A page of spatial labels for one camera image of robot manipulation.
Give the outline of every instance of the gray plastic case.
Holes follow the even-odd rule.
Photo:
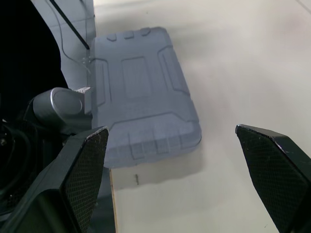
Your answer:
[[[96,37],[91,60],[92,128],[109,128],[105,167],[154,162],[198,146],[199,119],[165,29]]]

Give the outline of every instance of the white table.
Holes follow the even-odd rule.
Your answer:
[[[311,15],[295,0],[94,3],[97,35],[168,30],[203,131],[192,154],[111,171],[118,232],[277,233],[234,129],[286,134],[311,155]]]

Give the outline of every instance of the wire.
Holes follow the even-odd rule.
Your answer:
[[[84,69],[86,69],[88,71],[89,74],[91,74],[91,71],[85,66],[83,65],[81,62],[78,62],[76,60],[74,60],[73,58],[69,57],[65,51],[64,51],[64,42],[63,42],[63,32],[62,32],[62,27],[60,26],[60,22],[59,22],[59,19],[57,17],[57,14],[56,12],[54,11],[54,9],[51,7],[51,5],[48,3],[48,0],[45,0],[46,4],[49,6],[49,8],[52,10],[56,20],[57,20],[57,23],[58,23],[58,27],[59,27],[59,31],[60,31],[60,39],[61,39],[61,49],[62,49],[62,52],[63,54],[69,59],[69,60],[72,60],[73,62],[77,63],[78,65],[82,66]]]

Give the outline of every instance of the white tabletop surface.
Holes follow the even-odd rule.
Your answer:
[[[111,171],[118,232],[277,233],[234,130],[277,131],[311,155],[310,13],[295,0],[94,5],[97,36],[168,30],[203,134],[191,154]]]

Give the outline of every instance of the black device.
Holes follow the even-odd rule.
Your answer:
[[[238,125],[253,185],[280,233],[311,232],[311,159],[289,137]]]
[[[86,232],[108,131],[63,135],[36,118],[36,96],[68,88],[58,45],[30,0],[0,16],[0,232]]]

